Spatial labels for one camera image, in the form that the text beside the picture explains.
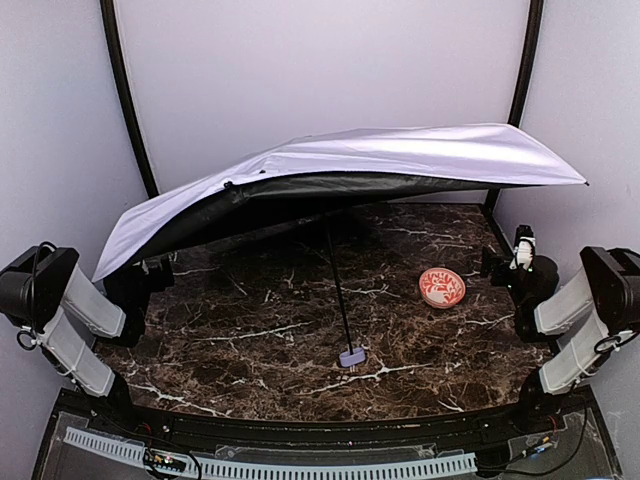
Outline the lavender folding umbrella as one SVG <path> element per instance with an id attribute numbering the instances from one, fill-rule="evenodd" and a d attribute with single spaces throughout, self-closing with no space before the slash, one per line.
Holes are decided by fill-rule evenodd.
<path id="1" fill-rule="evenodd" d="M 306 136 L 130 208 L 108 237 L 93 278 L 103 283 L 151 257 L 360 204 L 583 183 L 551 149 L 507 124 Z"/>

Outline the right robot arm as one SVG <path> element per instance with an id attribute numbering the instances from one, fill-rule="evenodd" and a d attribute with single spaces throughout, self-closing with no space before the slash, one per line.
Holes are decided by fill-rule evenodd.
<path id="1" fill-rule="evenodd" d="M 509 290 L 514 328 L 525 343 L 553 343 L 553 357 L 532 371 L 510 416 L 527 431 L 558 412 L 611 354 L 639 335 L 639 255 L 627 248 L 587 246 L 581 268 L 560 286 L 556 263 L 521 239 L 512 256 L 483 248 L 482 277 Z"/>

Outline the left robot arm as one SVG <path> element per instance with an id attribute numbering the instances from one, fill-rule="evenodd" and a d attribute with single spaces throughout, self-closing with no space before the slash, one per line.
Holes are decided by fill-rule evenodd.
<path id="1" fill-rule="evenodd" d="M 132 348 L 145 333 L 150 297 L 175 283 L 171 260 L 139 262 L 94 284 L 79 266 L 79 253 L 44 241 L 1 271 L 1 313 L 17 328 L 26 351 L 41 350 L 56 371 L 78 384 L 92 408 L 118 426 L 142 424 L 123 376 L 104 363 L 75 327 Z"/>

